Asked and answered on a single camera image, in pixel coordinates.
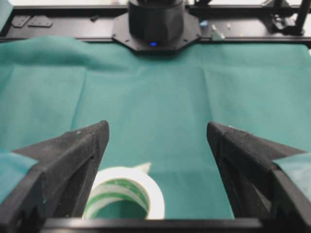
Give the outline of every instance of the teal fabric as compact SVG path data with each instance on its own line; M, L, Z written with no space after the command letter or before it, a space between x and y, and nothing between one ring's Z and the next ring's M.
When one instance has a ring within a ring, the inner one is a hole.
M207 123L311 150L310 71L302 45L195 44L147 56L72 38L0 44L0 147L106 119L101 169L150 161L166 218L233 218Z
M300 191L311 201L311 153L274 160Z
M36 163L35 159L0 148L0 204Z
M3 29L12 11L13 6L9 3L8 0L0 0L0 32Z

